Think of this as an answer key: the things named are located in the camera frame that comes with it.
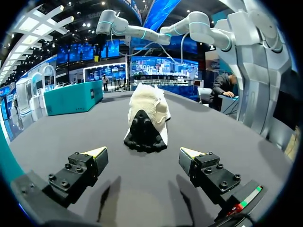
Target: black rubber nubs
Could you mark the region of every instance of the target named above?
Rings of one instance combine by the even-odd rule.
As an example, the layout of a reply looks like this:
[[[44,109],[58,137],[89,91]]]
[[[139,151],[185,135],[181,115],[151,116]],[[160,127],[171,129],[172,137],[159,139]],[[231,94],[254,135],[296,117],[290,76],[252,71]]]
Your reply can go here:
[[[139,110],[130,127],[130,133],[124,139],[124,144],[130,149],[151,153],[167,148],[160,133],[153,126],[144,110]]]

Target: cable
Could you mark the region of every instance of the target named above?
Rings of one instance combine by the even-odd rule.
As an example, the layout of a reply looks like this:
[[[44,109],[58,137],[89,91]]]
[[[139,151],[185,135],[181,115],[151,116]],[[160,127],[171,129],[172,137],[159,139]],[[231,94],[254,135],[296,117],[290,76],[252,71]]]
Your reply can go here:
[[[183,43],[188,34],[189,34],[189,32],[185,33],[185,35],[183,36],[182,41],[181,41],[181,64],[183,63]]]
[[[225,113],[229,107],[231,107],[239,98],[236,98],[232,104],[230,104],[222,113]]]
[[[113,41],[113,28],[112,28],[111,31],[110,31],[110,40],[111,40],[112,44],[114,44],[114,41]],[[133,53],[133,54],[124,54],[124,53],[119,52],[119,54],[121,54],[122,56],[126,56],[126,57],[132,57],[132,56],[137,55],[137,54],[140,53],[141,51],[143,51],[146,47],[148,47],[148,46],[151,45],[151,44],[158,44],[158,43],[152,42],[152,43],[150,43],[150,44],[147,44],[145,47],[142,48],[142,50],[138,51],[137,53]],[[164,49],[164,47],[163,47],[161,44],[158,44],[158,45],[163,49],[164,53],[165,53],[170,59],[172,59],[173,62],[174,62],[175,64],[177,64],[177,62],[176,62],[176,61],[175,61],[175,60],[166,52],[166,50]]]

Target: blue screen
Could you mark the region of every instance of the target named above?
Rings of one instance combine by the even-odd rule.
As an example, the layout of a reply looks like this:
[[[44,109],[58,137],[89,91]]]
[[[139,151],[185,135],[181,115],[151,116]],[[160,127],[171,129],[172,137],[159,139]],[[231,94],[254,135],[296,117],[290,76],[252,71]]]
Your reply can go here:
[[[144,27],[157,31],[180,1],[155,0],[144,23]]]
[[[82,59],[92,60],[94,58],[94,48],[90,46],[88,43],[83,44],[83,55]]]
[[[163,46],[166,50],[178,50],[181,49],[181,40],[183,36],[173,36],[170,41],[170,45]],[[131,47],[145,47],[147,44],[151,43],[148,40],[143,40],[140,38],[131,39]],[[148,48],[160,48],[158,44],[151,44]],[[189,53],[197,53],[197,43],[189,37],[186,37],[183,43],[183,51]]]
[[[103,51],[101,51],[101,58],[107,57],[107,43],[103,47]]]
[[[58,47],[57,63],[64,64],[68,61],[68,45]]]
[[[70,61],[80,61],[82,44],[72,44],[70,49]]]
[[[102,79],[103,74],[106,74],[106,77],[109,80],[115,79],[125,79],[126,78],[126,71],[125,65],[110,65],[105,66],[99,69],[100,79]]]
[[[120,2],[123,2],[125,5],[127,5],[135,13],[140,23],[142,24],[141,13],[136,5],[135,0],[120,0]]]
[[[113,40],[114,44],[111,41],[107,42],[107,46],[108,46],[108,57],[116,57],[119,56],[119,45],[120,42],[118,39]]]
[[[164,76],[182,76],[198,78],[198,62],[174,58],[175,63],[170,58],[163,57],[132,57],[131,69],[132,76],[140,75],[164,75]]]

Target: white cloth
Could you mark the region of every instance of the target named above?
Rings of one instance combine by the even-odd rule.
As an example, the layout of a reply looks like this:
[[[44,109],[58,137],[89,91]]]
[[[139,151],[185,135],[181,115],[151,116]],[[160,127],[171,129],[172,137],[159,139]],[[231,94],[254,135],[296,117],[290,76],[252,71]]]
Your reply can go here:
[[[132,125],[139,110],[144,110],[155,129],[160,133],[164,143],[168,144],[166,120],[170,118],[163,90],[140,83],[130,99],[128,126]]]

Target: man in dark jacket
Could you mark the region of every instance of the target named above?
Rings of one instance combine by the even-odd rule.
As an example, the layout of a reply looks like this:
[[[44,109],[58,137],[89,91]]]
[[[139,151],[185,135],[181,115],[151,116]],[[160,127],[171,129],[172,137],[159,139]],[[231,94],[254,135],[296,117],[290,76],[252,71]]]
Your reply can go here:
[[[222,99],[218,95],[224,95],[230,98],[235,97],[232,92],[233,86],[237,84],[237,78],[235,75],[222,74],[217,76],[214,82],[213,90],[210,95],[209,106],[217,111],[221,110]]]

